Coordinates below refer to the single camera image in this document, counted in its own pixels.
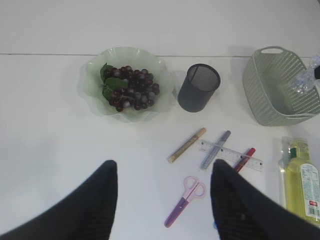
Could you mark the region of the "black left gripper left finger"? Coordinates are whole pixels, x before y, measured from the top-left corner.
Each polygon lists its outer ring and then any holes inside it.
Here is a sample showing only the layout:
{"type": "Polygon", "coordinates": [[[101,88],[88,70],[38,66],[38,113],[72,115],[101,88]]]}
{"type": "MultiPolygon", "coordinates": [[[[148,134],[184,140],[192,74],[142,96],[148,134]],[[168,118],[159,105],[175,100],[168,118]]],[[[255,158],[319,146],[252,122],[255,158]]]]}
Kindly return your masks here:
{"type": "Polygon", "coordinates": [[[2,240],[108,240],[118,200],[117,163],[106,160],[87,180],[2,240]]]}

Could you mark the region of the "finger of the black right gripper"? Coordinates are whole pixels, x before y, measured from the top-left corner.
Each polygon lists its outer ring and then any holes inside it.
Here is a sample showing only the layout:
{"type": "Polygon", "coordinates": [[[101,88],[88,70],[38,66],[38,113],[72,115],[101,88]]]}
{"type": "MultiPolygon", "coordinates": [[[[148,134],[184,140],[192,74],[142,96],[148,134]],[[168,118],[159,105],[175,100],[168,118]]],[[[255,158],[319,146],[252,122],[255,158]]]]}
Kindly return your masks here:
{"type": "Polygon", "coordinates": [[[318,66],[318,67],[316,67],[316,68],[314,69],[314,78],[315,78],[316,80],[320,80],[320,66],[318,66]]]}

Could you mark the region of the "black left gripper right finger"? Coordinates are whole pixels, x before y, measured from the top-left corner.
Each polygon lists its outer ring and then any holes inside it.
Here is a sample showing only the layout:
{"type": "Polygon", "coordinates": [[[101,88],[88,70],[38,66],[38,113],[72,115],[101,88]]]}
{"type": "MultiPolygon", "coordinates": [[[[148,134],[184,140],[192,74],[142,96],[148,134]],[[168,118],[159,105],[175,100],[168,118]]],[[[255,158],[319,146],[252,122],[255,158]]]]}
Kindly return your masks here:
{"type": "Polygon", "coordinates": [[[217,159],[210,179],[214,222],[221,240],[318,240],[320,229],[265,196],[217,159]]]}

